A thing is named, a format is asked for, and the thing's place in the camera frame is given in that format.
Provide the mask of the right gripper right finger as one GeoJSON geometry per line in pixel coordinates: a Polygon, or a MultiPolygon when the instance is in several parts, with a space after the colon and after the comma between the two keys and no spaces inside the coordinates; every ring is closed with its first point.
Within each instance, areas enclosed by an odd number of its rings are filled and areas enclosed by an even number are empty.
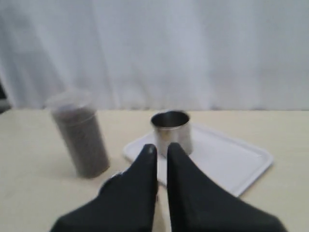
{"type": "Polygon", "coordinates": [[[231,195],[207,177],[178,143],[167,154],[167,191],[173,232],[285,232],[274,215],[231,195]]]}

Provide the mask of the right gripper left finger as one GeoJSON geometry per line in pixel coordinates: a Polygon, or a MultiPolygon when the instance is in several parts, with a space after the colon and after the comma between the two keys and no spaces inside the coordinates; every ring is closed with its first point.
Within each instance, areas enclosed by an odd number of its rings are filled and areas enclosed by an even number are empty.
{"type": "Polygon", "coordinates": [[[51,231],[150,232],[157,193],[157,149],[146,144],[128,169],[106,181],[96,198],[59,217],[51,231]]]}

